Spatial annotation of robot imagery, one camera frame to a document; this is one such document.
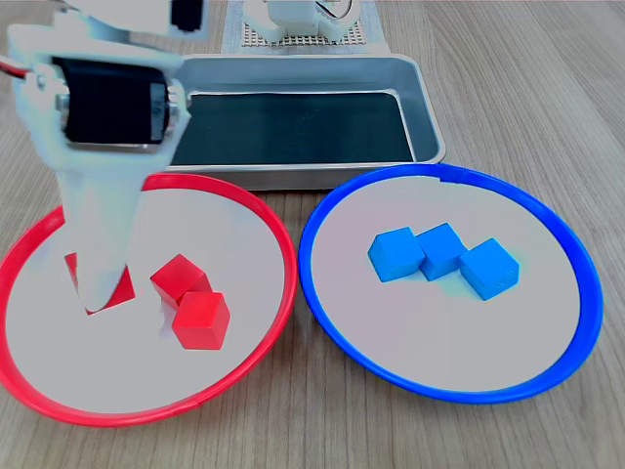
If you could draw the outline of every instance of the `red wire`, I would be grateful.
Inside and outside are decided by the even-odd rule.
[[[13,76],[14,78],[20,78],[24,80],[26,75],[28,74],[28,70],[25,68],[21,68],[18,65],[12,64],[12,61],[9,59],[0,56],[0,71],[6,73],[9,76]]]

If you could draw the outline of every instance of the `red plate rim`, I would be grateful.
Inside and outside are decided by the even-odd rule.
[[[6,318],[11,291],[23,265],[34,250],[64,223],[63,208],[58,207],[28,230],[0,264],[0,382],[24,405],[48,417],[75,425],[123,427],[156,422],[199,407],[236,384],[265,357],[280,336],[293,310],[298,281],[295,247],[282,221],[256,195],[217,179],[194,174],[155,174],[147,178],[143,191],[165,189],[202,191],[224,196],[252,210],[270,227],[284,258],[284,292],[269,332],[254,352],[230,374],[209,388],[173,404],[141,412],[109,414],[78,410],[48,399],[34,389],[16,367],[6,340]]]

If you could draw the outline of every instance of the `cube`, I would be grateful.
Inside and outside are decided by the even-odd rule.
[[[188,350],[219,350],[224,345],[230,313],[224,295],[192,291],[183,296],[172,329]]]
[[[182,254],[178,254],[149,278],[165,303],[178,310],[185,293],[213,291],[208,277]]]
[[[484,301],[519,281],[519,263],[494,238],[460,256],[460,272]]]
[[[448,223],[417,235],[425,254],[421,272],[428,281],[451,274],[460,267],[459,259],[467,248]]]
[[[74,283],[74,287],[76,288],[76,291],[78,291],[78,278],[76,276],[76,268],[78,266],[78,259],[77,259],[76,253],[72,252],[71,254],[67,254],[65,256],[65,263],[67,264],[67,267],[69,268],[69,275],[71,276],[71,281]],[[132,282],[132,279],[130,278],[130,272],[128,271],[128,267],[126,267],[126,269],[124,270],[124,273],[121,276],[121,279],[119,280],[119,283],[117,283],[117,287],[115,288],[115,291],[113,292],[112,296],[108,300],[108,303],[106,303],[103,308],[97,311],[86,310],[87,315],[90,316],[94,313],[107,310],[108,308],[112,308],[113,306],[117,306],[117,305],[120,305],[121,303],[130,301],[133,298],[135,298],[135,288],[133,287],[133,282]]]
[[[378,234],[368,254],[382,282],[415,274],[424,259],[410,228]]]

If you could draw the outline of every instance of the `blue cube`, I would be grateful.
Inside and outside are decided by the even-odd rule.
[[[482,300],[519,281],[519,263],[494,238],[460,256],[460,272]]]
[[[381,281],[415,274],[424,257],[410,228],[378,234],[369,248],[369,259]]]
[[[419,234],[417,240],[426,255],[421,272],[429,281],[457,271],[460,256],[467,252],[460,237],[448,223]]]

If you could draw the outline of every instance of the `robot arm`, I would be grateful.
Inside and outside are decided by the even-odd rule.
[[[125,269],[142,186],[171,163],[190,120],[174,78],[182,57],[133,45],[128,31],[197,37],[206,4],[68,3],[80,10],[57,12],[52,26],[10,27],[10,55],[21,66],[4,68],[15,77],[18,114],[59,181],[79,296],[98,311]]]

